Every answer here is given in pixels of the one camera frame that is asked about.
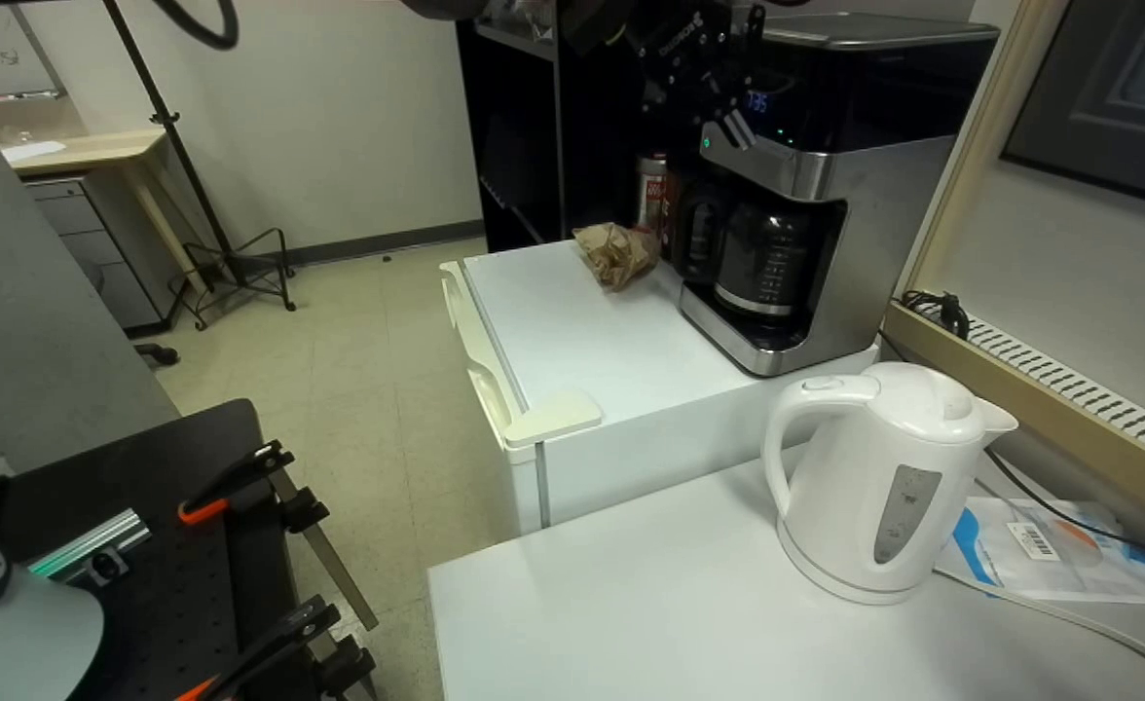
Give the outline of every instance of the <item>white mini fridge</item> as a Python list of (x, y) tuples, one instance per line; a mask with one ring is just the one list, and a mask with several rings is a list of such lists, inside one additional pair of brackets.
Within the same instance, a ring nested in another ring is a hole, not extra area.
[(760, 454), (782, 383), (865, 371), (877, 345), (771, 383), (734, 371), (655, 270), (604, 292), (573, 241), (444, 265), (472, 389), (511, 470), (519, 532)]

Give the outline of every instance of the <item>white container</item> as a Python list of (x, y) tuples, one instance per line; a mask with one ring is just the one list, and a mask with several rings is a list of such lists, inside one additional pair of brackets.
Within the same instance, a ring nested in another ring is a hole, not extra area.
[(877, 359), (755, 383), (680, 320), (669, 270), (604, 292), (573, 241), (449, 262), (444, 298), (521, 532), (752, 458), (789, 379)]
[[(793, 466), (789, 426), (808, 426)], [(880, 361), (788, 385), (762, 435), (788, 557), (832, 594), (898, 602), (930, 579), (973, 488), (982, 449), (1016, 422), (952, 379)]]

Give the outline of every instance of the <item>red handle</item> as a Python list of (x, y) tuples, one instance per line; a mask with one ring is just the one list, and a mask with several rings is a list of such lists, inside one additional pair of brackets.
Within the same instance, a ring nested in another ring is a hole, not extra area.
[(207, 681), (190, 684), (190, 689), (185, 689), (185, 694), (179, 694), (175, 701), (207, 701), (209, 684), (214, 684), (214, 677), (207, 677)]
[(207, 523), (214, 523), (214, 516), (222, 516), (222, 513), (224, 513), (224, 500), (214, 500), (214, 501), (207, 501), (207, 506), (199, 506), (199, 510), (183, 510), (183, 506), (179, 506), (179, 523), (190, 526), (190, 528), (194, 528), (194, 526), (207, 526)]

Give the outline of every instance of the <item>coffee maker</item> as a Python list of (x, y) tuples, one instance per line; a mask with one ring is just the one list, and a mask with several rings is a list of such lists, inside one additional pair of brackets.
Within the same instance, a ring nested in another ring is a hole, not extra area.
[(947, 19), (762, 22), (699, 130), (707, 175), (669, 241), (680, 315), (771, 379), (865, 350), (906, 265), (998, 31)]

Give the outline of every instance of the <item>white countertop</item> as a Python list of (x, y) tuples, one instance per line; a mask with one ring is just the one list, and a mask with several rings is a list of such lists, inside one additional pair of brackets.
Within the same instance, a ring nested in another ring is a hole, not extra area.
[(88, 132), (88, 136), (71, 136), (71, 139), (5, 145), (0, 157), (19, 175), (53, 175), (53, 170), (81, 170), (81, 166), (140, 161), (158, 139), (163, 139), (163, 130)]
[[(755, 462), (428, 571), (449, 701), (1145, 697), (1130, 649), (930, 579), (828, 598)], [(1145, 640), (1145, 607), (1073, 607)]]
[(576, 241), (555, 241), (466, 257), (464, 276), (530, 409), (576, 394), (593, 397), (604, 422), (630, 422), (755, 385), (680, 320), (669, 270), (606, 292)]

